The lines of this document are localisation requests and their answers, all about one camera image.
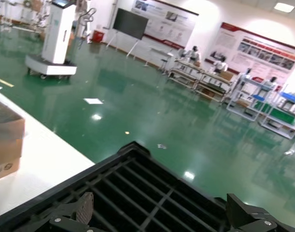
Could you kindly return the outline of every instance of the black plastic crate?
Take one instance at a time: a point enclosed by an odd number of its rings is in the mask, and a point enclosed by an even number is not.
[[[205,196],[133,142],[116,155],[0,216],[0,231],[43,219],[63,203],[94,195],[89,226],[111,232],[223,232],[224,201]]]

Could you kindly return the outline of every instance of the white pole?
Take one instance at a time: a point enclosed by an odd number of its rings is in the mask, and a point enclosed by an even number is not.
[[[133,45],[132,49],[130,50],[130,52],[127,54],[127,58],[129,57],[129,55],[131,54],[131,52],[133,51],[133,49],[137,46],[138,44],[138,40],[136,41],[136,43]]]
[[[106,49],[108,49],[108,47],[110,46],[110,44],[112,43],[112,41],[115,39],[115,37],[117,36],[118,31],[114,34],[114,36],[111,38],[111,40],[109,41],[109,43],[106,45]]]

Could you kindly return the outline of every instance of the display rack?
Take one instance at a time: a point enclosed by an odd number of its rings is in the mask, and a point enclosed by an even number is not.
[[[186,88],[194,89],[200,76],[193,75],[192,73],[201,73],[202,69],[187,63],[183,60],[176,60],[174,67],[169,71],[169,80],[172,80]]]
[[[249,85],[259,87],[260,89],[265,90],[267,92],[267,94],[264,97],[261,97],[259,95],[247,93],[247,92],[243,91],[243,84],[245,84],[245,85],[249,84]],[[271,93],[272,93],[271,87],[267,87],[264,84],[254,81],[252,79],[242,78],[241,81],[237,84],[235,91],[233,91],[233,93],[232,93],[232,97],[231,97],[231,100],[227,106],[227,110],[234,113],[234,114],[237,114],[249,121],[254,122],[257,120],[259,115],[262,113],[265,102],[267,101],[267,99],[269,98]],[[239,106],[237,103],[240,100],[241,94],[248,95],[248,97],[251,97],[253,99],[253,102],[246,107]],[[260,105],[259,109],[256,109],[254,107],[256,102],[262,103]]]
[[[230,91],[232,82],[213,73],[202,71],[195,92],[216,102],[223,102]]]
[[[290,97],[289,94],[286,94],[284,92],[278,93],[275,96],[275,99],[271,104],[270,110],[266,114],[265,118],[260,122],[260,125],[270,131],[273,131],[273,132],[291,140],[295,137],[295,125],[284,122],[283,120],[271,115],[271,113],[273,112],[274,109],[277,109],[278,111],[281,111],[285,114],[292,115],[288,111],[285,111],[285,110],[277,107],[277,103],[279,102],[280,98],[284,98],[286,100],[292,101],[292,98]]]
[[[232,85],[232,82],[184,60],[175,61],[174,67],[169,71],[169,80],[216,102],[224,100]]]

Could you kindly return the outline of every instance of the shelf unit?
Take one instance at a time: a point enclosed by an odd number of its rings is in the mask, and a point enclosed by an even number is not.
[[[271,113],[274,109],[277,109],[279,111],[282,111],[288,115],[292,115],[291,113],[282,110],[281,108],[277,107],[277,103],[279,101],[279,99],[283,97],[285,99],[287,99],[283,93],[278,93],[277,96],[275,97],[273,103],[271,104],[271,108],[268,111],[268,113],[266,114],[265,118],[259,122],[260,125],[270,131],[273,131],[287,139],[293,139],[295,137],[295,125],[291,125],[289,123],[286,123],[274,116],[271,116]]]
[[[245,83],[246,84],[251,84],[251,85],[254,85],[254,86],[257,86],[259,88],[263,88],[265,90],[268,91],[267,95],[262,98],[258,95],[253,95],[253,94],[249,94],[249,93],[246,93],[245,91],[243,91],[242,89],[242,83]],[[262,110],[264,108],[264,105],[265,105],[265,102],[266,100],[269,98],[270,94],[272,92],[272,88],[269,88],[259,82],[256,82],[252,79],[247,79],[247,78],[243,78],[240,83],[237,85],[236,87],[236,90],[233,91],[232,93],[232,97],[231,97],[231,100],[227,106],[227,110],[236,114],[236,115],[239,115],[251,122],[254,122],[258,119],[259,115],[262,113]],[[237,104],[237,101],[239,99],[235,99],[236,96],[239,96],[240,94],[246,94],[248,96],[251,96],[252,98],[254,98],[254,101],[251,103],[251,105],[247,106],[247,107],[238,107],[238,104]],[[260,109],[255,109],[253,106],[256,102],[261,102],[262,105],[260,107]]]
[[[182,70],[178,70],[178,69],[171,69],[169,72],[169,79],[181,84],[182,86],[185,86],[187,88],[191,88],[193,89],[196,82],[198,81],[198,79],[196,79],[196,77],[183,72]]]
[[[183,60],[177,60],[175,61],[175,66],[169,71],[169,79],[181,84],[189,89],[192,89],[195,93],[198,93],[204,97],[207,97],[213,101],[216,102],[222,102],[226,95],[228,94],[230,87],[232,85],[232,82],[223,79],[213,73],[207,72],[203,70],[202,68],[199,68],[195,65],[192,65],[190,63],[187,63]],[[191,72],[187,73],[185,70],[187,68],[190,68],[192,71],[198,73],[199,75],[194,76],[191,74]],[[219,85],[226,85],[228,90],[221,89],[220,86],[217,86],[215,84],[212,84],[211,81],[214,82],[220,82]],[[210,96],[204,92],[204,90],[208,90],[209,92],[213,93]]]

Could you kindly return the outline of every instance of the poster board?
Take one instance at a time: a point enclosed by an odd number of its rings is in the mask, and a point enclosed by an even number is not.
[[[242,28],[222,23],[205,61],[227,58],[229,70],[245,72],[252,68],[252,77],[271,79],[283,86],[295,68],[295,47],[266,38]]]
[[[149,19],[146,37],[176,49],[186,47],[199,15],[159,0],[134,0],[131,11]]]

